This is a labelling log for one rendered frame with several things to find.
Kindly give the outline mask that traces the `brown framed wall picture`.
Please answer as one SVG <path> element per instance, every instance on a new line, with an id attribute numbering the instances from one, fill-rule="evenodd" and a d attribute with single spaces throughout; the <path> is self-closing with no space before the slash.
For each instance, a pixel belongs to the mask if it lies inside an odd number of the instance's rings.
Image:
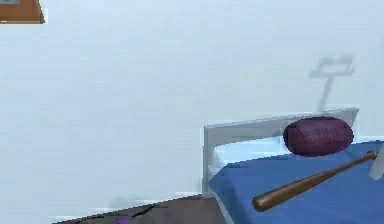
<path id="1" fill-rule="evenodd" d="M 40 0 L 0 0 L 0 24 L 44 24 Z"/>

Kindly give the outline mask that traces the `dark red oval pillow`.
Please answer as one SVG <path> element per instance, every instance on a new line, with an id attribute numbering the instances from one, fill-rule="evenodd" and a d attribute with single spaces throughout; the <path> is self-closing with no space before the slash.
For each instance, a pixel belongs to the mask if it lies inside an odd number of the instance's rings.
<path id="1" fill-rule="evenodd" d="M 299 156 L 317 157 L 340 152 L 353 142 L 352 128 L 334 117 L 310 117 L 289 124 L 283 132 L 288 150 Z"/>

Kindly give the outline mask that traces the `brown wooden baseball bat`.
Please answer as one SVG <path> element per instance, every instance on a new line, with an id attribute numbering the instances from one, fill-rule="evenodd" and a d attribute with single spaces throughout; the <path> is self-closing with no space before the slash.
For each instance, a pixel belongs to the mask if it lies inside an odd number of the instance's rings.
<path id="1" fill-rule="evenodd" d="M 347 169 L 355 167 L 368 160 L 376 160 L 377 157 L 377 152 L 368 151 L 363 157 L 352 162 L 343 164 L 339 167 L 324 171 L 322 173 L 312 175 L 310 177 L 306 177 L 301 180 L 294 181 L 292 183 L 283 185 L 276 189 L 260 194 L 252 199 L 252 205 L 256 211 L 264 212 L 287 200 L 290 200 L 293 197 L 296 197 L 308 191 L 309 189 L 327 181 L 328 179 Z"/>

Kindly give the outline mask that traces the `blue bed with grey headboard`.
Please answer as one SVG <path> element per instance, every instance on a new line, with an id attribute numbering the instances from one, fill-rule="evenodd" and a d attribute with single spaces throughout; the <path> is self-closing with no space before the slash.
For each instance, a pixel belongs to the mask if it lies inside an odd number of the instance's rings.
<path id="1" fill-rule="evenodd" d="M 310 117 L 334 117 L 351 128 L 355 108 L 209 125 L 204 129 L 202 192 L 213 196 L 229 224 L 384 224 L 384 137 L 358 136 L 344 150 L 317 157 L 291 153 L 284 129 Z M 252 199 L 297 180 L 378 153 L 269 210 Z"/>

